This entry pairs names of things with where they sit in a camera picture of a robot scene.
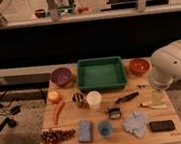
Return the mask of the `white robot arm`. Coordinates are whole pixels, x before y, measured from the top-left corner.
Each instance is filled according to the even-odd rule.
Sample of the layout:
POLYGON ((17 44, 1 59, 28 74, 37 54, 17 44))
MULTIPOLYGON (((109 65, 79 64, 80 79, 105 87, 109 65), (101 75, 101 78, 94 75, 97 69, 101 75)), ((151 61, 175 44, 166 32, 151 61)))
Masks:
POLYGON ((152 68, 147 79, 154 90, 164 91, 170 88, 175 78, 181 80, 181 40, 154 51, 150 64, 152 68))

